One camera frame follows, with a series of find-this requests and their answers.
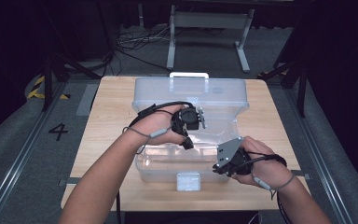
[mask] yellow tape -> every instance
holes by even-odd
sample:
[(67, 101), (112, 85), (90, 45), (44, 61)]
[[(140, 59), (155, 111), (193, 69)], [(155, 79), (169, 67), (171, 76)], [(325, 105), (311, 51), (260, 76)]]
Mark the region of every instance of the yellow tape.
[[(28, 98), (39, 98), (39, 99), (45, 99), (44, 93), (37, 93), (37, 90), (39, 89), (42, 82), (45, 80), (45, 76), (40, 75), (40, 77), (37, 79), (37, 81), (34, 83), (34, 86), (31, 89), (31, 92), (28, 94)], [(69, 100), (71, 98), (70, 94), (63, 94), (60, 99), (63, 100)]]

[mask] metal rail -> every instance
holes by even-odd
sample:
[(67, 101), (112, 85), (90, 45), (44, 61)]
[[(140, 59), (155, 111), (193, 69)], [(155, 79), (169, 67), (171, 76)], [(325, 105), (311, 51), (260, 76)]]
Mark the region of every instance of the metal rail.
[(53, 107), (60, 99), (63, 90), (65, 89), (66, 83), (57, 83), (56, 90), (53, 95), (53, 101), (51, 105), (45, 112), (42, 112), (36, 120), (36, 123), (31, 130), (30, 135), (28, 136), (27, 140), (25, 141), (22, 149), (17, 156), (16, 160), (13, 162), (12, 166), (8, 170), (1, 186), (0, 186), (0, 211), (2, 210), (7, 197), (9, 196), (10, 192), (13, 190), (17, 180), (20, 177), (22, 170), (25, 167), (26, 162), (30, 158), (32, 152), (34, 151), (34, 145), (39, 139), (39, 135), (48, 120), (48, 117), (53, 110)]
[(345, 206), (342, 198), (338, 192), (336, 182), (334, 178), (331, 176), (326, 163), (324, 162), (324, 158), (321, 154), (321, 150), (315, 142), (315, 139), (312, 136), (310, 131), (310, 127), (307, 121), (301, 118), (297, 106), (296, 106), (296, 97), (295, 94), (290, 89), (284, 90), (286, 97), (289, 100), (290, 106), (293, 111), (296, 113), (296, 119), (303, 131), (307, 142), (310, 146), (310, 156), (312, 158), (313, 163), (315, 164), (316, 170), (321, 177), (322, 184), (324, 185), (324, 189), (327, 193), (327, 196), (330, 200), (330, 203), (333, 206), (334, 212), (336, 213), (337, 219), (339, 223), (353, 223), (351, 220), (351, 216), (348, 212), (347, 207)]

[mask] human arm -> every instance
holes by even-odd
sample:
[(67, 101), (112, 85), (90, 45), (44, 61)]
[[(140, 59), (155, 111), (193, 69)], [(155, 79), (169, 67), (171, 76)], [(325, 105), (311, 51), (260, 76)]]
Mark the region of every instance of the human arm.
[[(182, 105), (172, 105), (161, 109), (173, 114), (181, 108)], [(171, 126), (170, 113), (157, 111), (132, 128), (144, 134), (167, 129)], [(184, 139), (172, 130), (151, 139), (133, 130), (124, 132), (80, 179), (62, 210), (60, 223), (103, 223), (138, 148), (146, 142), (150, 145), (181, 144)]]
[[(247, 152), (274, 154), (264, 143), (245, 137), (241, 146)], [(250, 153), (251, 159), (260, 155)], [(254, 163), (253, 176), (257, 176), (273, 189), (278, 189), (292, 178), (292, 173), (278, 161), (258, 161)], [(260, 187), (251, 175), (233, 175), (242, 184)], [(279, 190), (279, 196), (284, 211), (293, 223), (330, 223), (327, 215), (312, 199), (300, 180), (295, 177), (288, 185)]]

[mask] plastic box lid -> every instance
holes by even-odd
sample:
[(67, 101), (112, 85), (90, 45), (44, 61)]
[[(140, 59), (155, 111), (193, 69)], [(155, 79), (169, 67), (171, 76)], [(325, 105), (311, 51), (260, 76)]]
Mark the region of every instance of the plastic box lid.
[(138, 77), (132, 108), (187, 101), (202, 107), (207, 119), (235, 119), (249, 108), (246, 84), (236, 78)]

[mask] small clear plastic container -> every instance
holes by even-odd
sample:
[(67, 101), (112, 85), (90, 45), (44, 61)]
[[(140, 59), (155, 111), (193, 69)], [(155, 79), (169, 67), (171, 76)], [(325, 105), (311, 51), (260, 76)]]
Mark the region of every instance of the small clear plastic container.
[(187, 101), (204, 111), (206, 129), (188, 131), (194, 148), (147, 145), (135, 157), (146, 182), (176, 182), (181, 173), (199, 173), (200, 182), (225, 182), (212, 171), (217, 145), (238, 137), (236, 117), (249, 108), (246, 85), (234, 78), (139, 77), (132, 107), (136, 112), (173, 101)]

